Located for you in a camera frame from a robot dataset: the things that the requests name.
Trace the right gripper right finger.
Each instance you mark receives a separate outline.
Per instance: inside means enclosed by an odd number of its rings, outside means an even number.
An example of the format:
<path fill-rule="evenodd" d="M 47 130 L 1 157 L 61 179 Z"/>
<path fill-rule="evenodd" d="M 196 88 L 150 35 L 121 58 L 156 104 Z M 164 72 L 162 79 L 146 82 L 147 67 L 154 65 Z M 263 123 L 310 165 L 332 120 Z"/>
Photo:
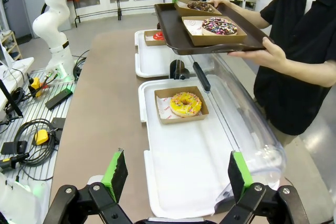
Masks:
<path fill-rule="evenodd" d="M 269 223 L 309 223 L 295 187 L 273 190 L 255 183 L 241 152 L 231 152 L 228 177 L 235 204 L 221 223 L 251 223 L 256 216 L 267 218 Z"/>

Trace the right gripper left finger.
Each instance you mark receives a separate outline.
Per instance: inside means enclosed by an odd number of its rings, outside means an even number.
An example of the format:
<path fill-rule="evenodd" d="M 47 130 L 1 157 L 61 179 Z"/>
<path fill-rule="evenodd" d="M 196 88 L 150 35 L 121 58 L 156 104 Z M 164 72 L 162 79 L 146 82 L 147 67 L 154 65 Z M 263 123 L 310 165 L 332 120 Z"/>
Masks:
<path fill-rule="evenodd" d="M 127 176 L 124 150 L 120 148 L 98 182 L 82 189 L 74 185 L 61 186 L 44 223 L 85 223 L 91 215 L 98 215 L 103 223 L 131 223 L 119 205 Z"/>

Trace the person's right hand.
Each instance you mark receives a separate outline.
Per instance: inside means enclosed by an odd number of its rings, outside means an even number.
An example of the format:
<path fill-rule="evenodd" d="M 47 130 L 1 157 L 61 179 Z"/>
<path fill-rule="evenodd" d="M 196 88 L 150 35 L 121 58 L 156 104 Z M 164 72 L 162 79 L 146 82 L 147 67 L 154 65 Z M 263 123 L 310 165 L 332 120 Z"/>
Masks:
<path fill-rule="evenodd" d="M 213 5 L 215 8 L 217 8 L 220 4 L 224 4 L 228 7 L 232 7 L 234 5 L 229 0 L 209 0 L 208 3 Z"/>

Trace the person's left hand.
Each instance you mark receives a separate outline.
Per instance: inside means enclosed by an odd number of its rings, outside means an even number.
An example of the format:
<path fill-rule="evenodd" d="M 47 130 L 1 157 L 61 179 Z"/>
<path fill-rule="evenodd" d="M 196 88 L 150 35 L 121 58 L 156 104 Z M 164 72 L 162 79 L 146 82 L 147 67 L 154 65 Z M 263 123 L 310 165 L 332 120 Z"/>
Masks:
<path fill-rule="evenodd" d="M 262 39 L 264 50 L 237 51 L 228 53 L 229 56 L 253 61 L 255 64 L 267 67 L 278 72 L 282 71 L 287 59 L 284 51 L 267 37 Z"/>

